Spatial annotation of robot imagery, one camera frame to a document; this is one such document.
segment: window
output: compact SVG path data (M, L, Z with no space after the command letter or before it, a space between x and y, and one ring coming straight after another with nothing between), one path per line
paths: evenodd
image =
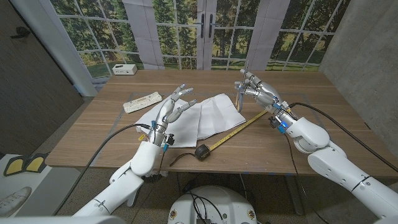
M197 1L152 0L165 69L197 68Z
M212 70L244 67L260 0L218 0L211 56Z
M110 77L117 63L143 69L122 1L50 2L92 78Z
M318 71L349 0L290 1L266 70Z

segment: wooden table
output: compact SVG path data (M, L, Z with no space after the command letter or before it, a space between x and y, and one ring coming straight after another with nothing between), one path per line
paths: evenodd
M355 110L320 72L253 72L261 80L271 84L288 103L303 102L326 112L377 153L398 166L396 158L379 138L365 125ZM84 167L109 133L135 123L153 106L126 114L123 103L146 96L155 91L168 96L181 83L194 87L185 101L198 102L220 93L226 93L234 102L234 81L240 80L239 71L196 70L139 70L134 76L113 76L98 93L87 109L76 120L62 140L46 159L53 167ZM244 97L242 115L251 119L261 112L260 106L249 96ZM397 177L398 174L365 150L356 141L335 126L327 118L308 108L296 106L299 116L323 126L332 140L345 150L348 158L358 167L376 177ZM169 164L183 152L195 148L170 148L164 157L162 170L189 172L227 172L245 174L295 174L290 151L285 139L269 126L266 114L240 133L215 149L205 161L186 156L174 166ZM198 141L197 146L214 144L230 131ZM139 134L134 128L115 136L101 151L93 167L120 167L136 153ZM307 155L293 148L293 156L300 174L315 172L307 162Z

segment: door handle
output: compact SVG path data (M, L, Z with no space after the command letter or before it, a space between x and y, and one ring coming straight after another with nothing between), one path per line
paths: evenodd
M209 38L211 38L211 30L212 30L213 26L217 27L217 26L221 26L221 24L214 24L213 23L213 15L210 14Z
M27 37L30 34L30 31L26 29L25 27L17 27L17 34L18 35L13 35L10 36L12 39L20 39L23 37Z
M201 15L201 22L194 22L194 24L200 24L200 38L203 38L203 33L204 33L204 29L205 29L205 15L202 14Z

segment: floor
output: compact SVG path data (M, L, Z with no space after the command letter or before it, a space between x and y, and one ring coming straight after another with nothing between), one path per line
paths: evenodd
M36 152L50 152L91 100L92 98L85 98L84 104ZM115 169L89 169L58 214L73 215L77 212L108 186L114 171ZM238 174L180 172L177 183L177 173L170 172L168 177L153 184L144 183L135 206L127 207L123 204L113 215L122 218L126 223L167 223L169 209L180 195L178 188L183 189L194 178L194 187L215 184L229 187L242 195L244 193ZM243 179L249 190L248 199L254 206L260 223L323 223L308 205L302 190L300 192L306 215L298 216L294 213L283 176L243 175ZM377 220L375 215L339 185L317 176L298 179L305 187L311 206L329 223L373 223ZM397 180L380 181L398 191Z

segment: yellow tape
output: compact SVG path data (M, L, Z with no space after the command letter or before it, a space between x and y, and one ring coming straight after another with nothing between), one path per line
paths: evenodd
M145 134L139 136L138 140L142 141L145 138Z
M242 124L240 127L235 129L233 132L229 133L227 136L225 136L223 139L219 140L216 144L212 145L209 150L212 151L215 148L217 148L219 145L223 144L225 141L227 141L229 138L237 134L238 132L242 131L245 127L249 126L249 124L253 123L255 120L259 119L262 115L266 114L267 111L263 111L259 114L257 114L255 117L247 121L246 123Z

